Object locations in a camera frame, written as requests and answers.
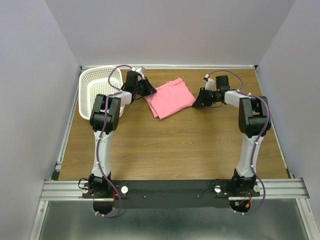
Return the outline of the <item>pink t shirt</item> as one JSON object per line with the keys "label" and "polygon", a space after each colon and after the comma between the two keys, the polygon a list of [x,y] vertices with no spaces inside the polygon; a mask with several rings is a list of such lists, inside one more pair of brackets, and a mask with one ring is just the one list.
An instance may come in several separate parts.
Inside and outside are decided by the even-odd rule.
{"label": "pink t shirt", "polygon": [[157,87],[156,93],[145,96],[144,99],[153,117],[160,120],[191,107],[196,100],[180,77]]}

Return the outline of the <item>white perforated plastic basket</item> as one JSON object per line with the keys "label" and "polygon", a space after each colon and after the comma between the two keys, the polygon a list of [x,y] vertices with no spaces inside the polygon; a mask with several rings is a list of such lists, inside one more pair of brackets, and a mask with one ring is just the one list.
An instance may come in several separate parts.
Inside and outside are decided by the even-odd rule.
{"label": "white perforated plastic basket", "polygon": [[89,120],[97,95],[113,95],[123,86],[121,70],[113,65],[93,67],[79,76],[78,111]]}

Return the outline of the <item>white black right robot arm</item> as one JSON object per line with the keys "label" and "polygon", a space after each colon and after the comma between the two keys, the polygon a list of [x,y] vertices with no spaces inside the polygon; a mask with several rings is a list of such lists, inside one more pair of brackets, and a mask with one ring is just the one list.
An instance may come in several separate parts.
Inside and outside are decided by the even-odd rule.
{"label": "white black right robot arm", "polygon": [[203,81],[205,87],[200,88],[192,107],[211,107],[215,103],[222,103],[238,108],[238,128],[242,133],[241,152],[226,190],[233,195],[245,194],[254,190],[256,185],[259,150],[271,128],[268,100],[265,96],[244,93],[241,87],[231,89],[227,75],[217,76],[213,80],[210,74],[206,74]]}

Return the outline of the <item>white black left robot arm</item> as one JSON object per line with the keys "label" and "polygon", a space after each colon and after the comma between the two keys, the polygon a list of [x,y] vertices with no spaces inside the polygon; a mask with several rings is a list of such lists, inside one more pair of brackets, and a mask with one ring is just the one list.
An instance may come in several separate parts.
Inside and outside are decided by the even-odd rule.
{"label": "white black left robot arm", "polygon": [[132,104],[139,97],[155,94],[157,90],[144,75],[145,68],[133,68],[126,74],[126,81],[116,93],[98,94],[95,97],[90,125],[94,132],[95,153],[94,164],[88,177],[90,194],[108,195],[116,187],[111,181],[111,145],[113,135],[119,125],[121,107]]}

